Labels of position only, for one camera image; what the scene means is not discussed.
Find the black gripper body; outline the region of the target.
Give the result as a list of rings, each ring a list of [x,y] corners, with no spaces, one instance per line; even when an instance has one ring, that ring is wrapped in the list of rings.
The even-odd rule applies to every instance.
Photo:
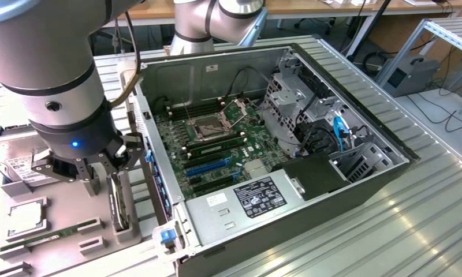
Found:
[[[50,151],[65,159],[86,158],[101,152],[113,155],[122,145],[106,100],[94,113],[77,123],[47,126],[30,122]]]

